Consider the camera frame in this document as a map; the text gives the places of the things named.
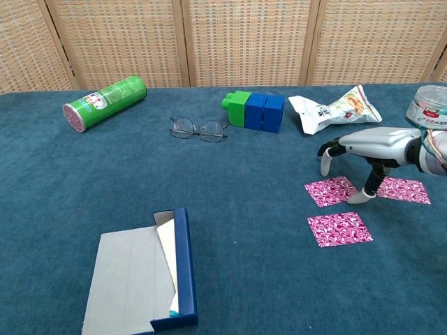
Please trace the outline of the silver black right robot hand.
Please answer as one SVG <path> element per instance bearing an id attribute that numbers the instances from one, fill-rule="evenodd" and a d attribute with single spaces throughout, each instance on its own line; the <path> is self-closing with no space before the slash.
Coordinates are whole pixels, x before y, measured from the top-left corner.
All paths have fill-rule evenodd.
<path id="1" fill-rule="evenodd" d="M 334 157 L 352 154 L 363 157 L 371 166 L 360 192 L 348 198 L 349 204 L 362 204 L 376 197 L 379 186 L 393 168 L 420 167 L 421 132 L 416 128 L 376 127 L 356 131 L 324 143 L 318 150 L 321 175 L 326 176 Z"/>

